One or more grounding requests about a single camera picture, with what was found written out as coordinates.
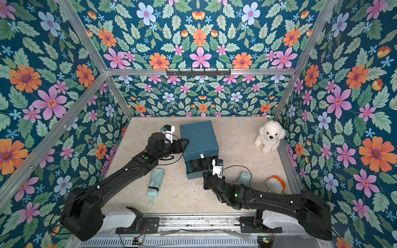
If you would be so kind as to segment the teal plastic drawer cabinet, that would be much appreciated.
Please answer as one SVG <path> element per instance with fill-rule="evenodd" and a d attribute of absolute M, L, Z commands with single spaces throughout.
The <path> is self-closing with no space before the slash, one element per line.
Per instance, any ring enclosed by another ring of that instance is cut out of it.
<path fill-rule="evenodd" d="M 183 124 L 180 125 L 180 131 L 181 138 L 189 140 L 189 145 L 183 153 L 187 178 L 189 180 L 200 178 L 204 172 L 211 171 L 212 169 L 193 173 L 190 167 L 190 161 L 208 157 L 217 158 L 219 155 L 219 145 L 213 124 L 209 120 Z"/>

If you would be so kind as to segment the mint green umbrella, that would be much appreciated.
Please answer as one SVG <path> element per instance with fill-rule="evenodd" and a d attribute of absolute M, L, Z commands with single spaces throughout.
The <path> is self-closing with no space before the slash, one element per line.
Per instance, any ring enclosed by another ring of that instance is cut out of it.
<path fill-rule="evenodd" d="M 249 187 L 251 179 L 252 179 L 252 175 L 250 172 L 242 172 L 240 174 L 238 181 L 235 184 Z"/>
<path fill-rule="evenodd" d="M 164 179 L 164 169 L 155 168 L 152 171 L 151 179 L 148 185 L 147 196 L 150 198 L 149 203 L 146 206 L 146 210 L 150 211 L 153 207 L 154 200 L 158 196 L 163 179 Z"/>

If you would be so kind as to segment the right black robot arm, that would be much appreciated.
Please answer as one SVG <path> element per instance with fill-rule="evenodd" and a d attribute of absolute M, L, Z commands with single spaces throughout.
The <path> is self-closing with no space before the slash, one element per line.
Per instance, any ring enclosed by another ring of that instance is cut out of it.
<path fill-rule="evenodd" d="M 301 190 L 299 194 L 276 194 L 258 191 L 244 185 L 232 185 L 225 177 L 203 173 L 205 190 L 211 190 L 218 200 L 236 209 L 269 210 L 293 217 L 314 238 L 331 241 L 330 206 L 314 193 Z"/>

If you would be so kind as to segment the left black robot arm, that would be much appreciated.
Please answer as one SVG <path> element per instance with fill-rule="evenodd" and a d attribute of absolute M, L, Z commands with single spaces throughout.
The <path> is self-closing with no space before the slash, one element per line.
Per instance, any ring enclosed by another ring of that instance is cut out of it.
<path fill-rule="evenodd" d="M 74 188 L 67 196 L 60 224 L 80 241 L 87 241 L 100 231 L 130 227 L 138 211 L 102 211 L 102 207 L 129 184 L 147 175 L 161 159 L 183 153 L 188 144 L 187 139 L 171 141 L 163 133 L 153 133 L 146 148 L 124 167 L 87 189 Z"/>

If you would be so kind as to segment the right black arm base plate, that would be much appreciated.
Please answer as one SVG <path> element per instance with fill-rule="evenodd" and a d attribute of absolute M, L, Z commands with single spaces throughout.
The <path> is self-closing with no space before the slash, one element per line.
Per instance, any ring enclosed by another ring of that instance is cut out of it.
<path fill-rule="evenodd" d="M 240 231 L 243 234 L 265 233 L 265 234 L 280 234 L 282 233 L 281 227 L 270 228 L 263 224 L 262 219 L 263 211 L 257 210 L 254 217 L 240 217 Z"/>

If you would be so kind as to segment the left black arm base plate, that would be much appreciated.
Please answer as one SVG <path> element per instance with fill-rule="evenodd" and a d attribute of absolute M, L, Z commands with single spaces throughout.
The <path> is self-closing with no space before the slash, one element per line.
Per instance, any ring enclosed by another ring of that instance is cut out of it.
<path fill-rule="evenodd" d="M 129 215 L 134 214 L 134 219 L 127 227 L 119 227 L 116 229 L 117 234 L 155 234 L 159 228 L 159 218 L 144 217 L 143 213 L 133 207 L 125 209 Z"/>

